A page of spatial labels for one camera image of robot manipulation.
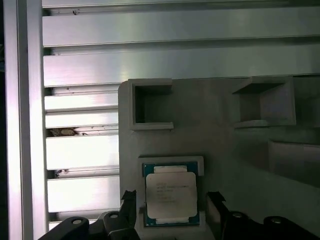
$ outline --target gray panel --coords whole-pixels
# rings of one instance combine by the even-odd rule
[[[86,94],[71,96],[46,96],[44,106],[47,112],[63,112],[88,109],[117,109],[118,94]]]
[[[48,170],[118,166],[118,152],[118,135],[50,137],[46,166]]]
[[[230,0],[228,2],[249,2],[252,0]],[[42,0],[43,8],[63,7],[91,7],[91,6],[117,6],[117,5],[141,5],[141,4],[168,4],[168,3],[210,3],[223,2],[221,0]]]
[[[49,213],[118,209],[119,177],[48,180]]]
[[[289,7],[45,16],[43,45],[319,35],[319,10]]]
[[[118,110],[91,110],[47,113],[45,126],[50,128],[118,124]]]
[[[320,72],[320,45],[158,49],[44,57],[44,85],[144,78],[215,78]]]
[[[208,191],[219,191],[229,209],[245,212],[256,221],[280,215],[319,235],[320,189],[275,175],[267,168],[268,161],[264,162],[269,139],[308,143],[319,136],[314,130],[300,127],[234,129],[233,123],[240,118],[239,100],[230,89],[241,81],[244,79],[174,79],[172,94],[165,96],[165,101],[159,100],[156,107],[159,115],[172,119],[175,128],[148,134],[132,134],[127,107],[129,82],[122,83],[118,91],[121,193],[137,189],[139,184],[141,171],[132,159],[203,156],[204,176],[199,178],[197,188],[199,204]],[[313,175],[315,170],[309,167],[315,165],[312,162],[307,172]],[[126,179],[129,174],[135,177]],[[137,198],[137,205],[143,201]]]

